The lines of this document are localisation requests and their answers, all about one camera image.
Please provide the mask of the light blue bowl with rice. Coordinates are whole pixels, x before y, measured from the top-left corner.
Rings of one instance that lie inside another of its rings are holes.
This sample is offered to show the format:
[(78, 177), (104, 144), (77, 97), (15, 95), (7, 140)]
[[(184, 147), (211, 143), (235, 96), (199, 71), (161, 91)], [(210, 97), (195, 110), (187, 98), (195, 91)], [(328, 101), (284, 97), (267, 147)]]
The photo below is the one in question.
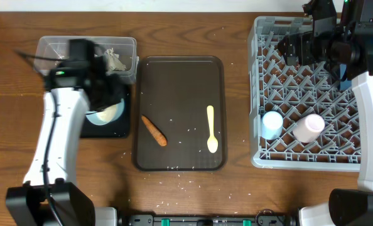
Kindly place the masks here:
[(114, 122), (125, 110), (125, 100), (121, 99), (120, 103), (112, 105), (101, 112), (88, 112), (86, 119), (96, 126), (104, 126), (110, 122)]

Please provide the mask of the white tissue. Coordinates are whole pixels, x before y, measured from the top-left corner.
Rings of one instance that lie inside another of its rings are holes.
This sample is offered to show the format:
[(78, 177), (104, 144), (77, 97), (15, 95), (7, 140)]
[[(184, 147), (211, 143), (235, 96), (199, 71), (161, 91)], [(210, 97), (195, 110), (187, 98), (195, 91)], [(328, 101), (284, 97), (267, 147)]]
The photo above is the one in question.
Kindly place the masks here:
[(108, 71), (126, 71), (127, 67), (119, 60), (119, 55), (114, 53), (114, 49), (106, 49), (104, 56), (107, 60)]

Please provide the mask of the orange carrot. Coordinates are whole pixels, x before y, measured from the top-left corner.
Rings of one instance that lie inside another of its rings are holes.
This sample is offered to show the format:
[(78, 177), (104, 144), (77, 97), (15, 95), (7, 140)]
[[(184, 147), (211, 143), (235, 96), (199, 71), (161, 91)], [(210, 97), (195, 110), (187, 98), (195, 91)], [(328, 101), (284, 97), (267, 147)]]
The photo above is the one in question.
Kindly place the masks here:
[(146, 117), (141, 116), (143, 124), (146, 126), (149, 133), (153, 136), (154, 140), (162, 147), (168, 144), (167, 139), (162, 132)]

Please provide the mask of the white pink cup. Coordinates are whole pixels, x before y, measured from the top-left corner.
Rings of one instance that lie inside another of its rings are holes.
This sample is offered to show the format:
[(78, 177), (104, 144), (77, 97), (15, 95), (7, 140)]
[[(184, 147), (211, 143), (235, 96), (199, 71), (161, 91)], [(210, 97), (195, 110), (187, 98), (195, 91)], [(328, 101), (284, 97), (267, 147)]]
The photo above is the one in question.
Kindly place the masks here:
[(310, 114), (296, 123), (293, 135), (301, 143), (310, 143), (317, 139), (324, 128), (324, 119), (318, 114)]

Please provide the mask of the light blue cup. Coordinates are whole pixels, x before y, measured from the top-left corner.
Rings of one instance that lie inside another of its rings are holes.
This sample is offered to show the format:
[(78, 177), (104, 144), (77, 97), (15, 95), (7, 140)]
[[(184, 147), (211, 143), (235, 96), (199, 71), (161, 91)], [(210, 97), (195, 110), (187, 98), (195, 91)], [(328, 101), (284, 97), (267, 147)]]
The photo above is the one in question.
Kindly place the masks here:
[(273, 140), (280, 137), (283, 129), (283, 117), (276, 111), (265, 113), (261, 119), (261, 137)]

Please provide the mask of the yellow plastic spoon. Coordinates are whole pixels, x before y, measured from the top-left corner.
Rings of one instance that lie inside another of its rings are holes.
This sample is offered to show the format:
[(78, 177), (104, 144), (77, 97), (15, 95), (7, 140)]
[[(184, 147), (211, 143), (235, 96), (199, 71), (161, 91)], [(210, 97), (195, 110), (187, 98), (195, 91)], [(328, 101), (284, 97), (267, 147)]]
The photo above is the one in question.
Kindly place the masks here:
[(217, 152), (218, 140), (214, 135), (214, 107), (212, 105), (207, 106), (207, 119), (209, 128), (209, 137), (207, 139), (208, 150), (213, 154)]

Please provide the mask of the dark blue plate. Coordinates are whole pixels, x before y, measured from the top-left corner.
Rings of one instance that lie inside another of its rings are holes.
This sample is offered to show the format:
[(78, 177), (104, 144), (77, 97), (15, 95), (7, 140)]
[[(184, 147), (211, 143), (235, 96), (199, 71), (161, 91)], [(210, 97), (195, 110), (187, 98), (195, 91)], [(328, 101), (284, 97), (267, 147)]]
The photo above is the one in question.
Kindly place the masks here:
[(339, 83), (339, 91), (344, 91), (352, 86), (352, 81), (347, 78), (346, 75), (347, 66), (344, 64), (340, 64), (340, 83)]

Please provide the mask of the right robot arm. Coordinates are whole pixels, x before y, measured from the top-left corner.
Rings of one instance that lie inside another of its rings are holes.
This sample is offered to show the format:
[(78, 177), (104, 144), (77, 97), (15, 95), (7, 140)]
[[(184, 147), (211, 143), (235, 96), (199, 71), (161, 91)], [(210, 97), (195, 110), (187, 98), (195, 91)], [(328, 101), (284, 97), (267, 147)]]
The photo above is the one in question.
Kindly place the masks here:
[(311, 0), (303, 11), (312, 30), (279, 43), (287, 65), (345, 65), (359, 113), (361, 162), (357, 188), (334, 189), (324, 204), (301, 208), (289, 225), (373, 225), (373, 0), (345, 1), (337, 13), (331, 0)]

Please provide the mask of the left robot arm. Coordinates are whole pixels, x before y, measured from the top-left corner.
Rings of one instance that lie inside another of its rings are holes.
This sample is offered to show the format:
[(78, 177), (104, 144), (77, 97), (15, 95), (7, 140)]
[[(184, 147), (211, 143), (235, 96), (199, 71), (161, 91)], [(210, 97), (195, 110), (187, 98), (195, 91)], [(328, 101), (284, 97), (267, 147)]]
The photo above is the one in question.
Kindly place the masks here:
[(35, 155), (23, 184), (8, 188), (6, 207), (16, 225), (119, 225), (114, 207), (95, 207), (76, 186), (78, 143), (86, 113), (124, 103), (119, 78), (107, 72), (97, 43), (68, 42), (68, 57), (41, 74), (44, 113)]

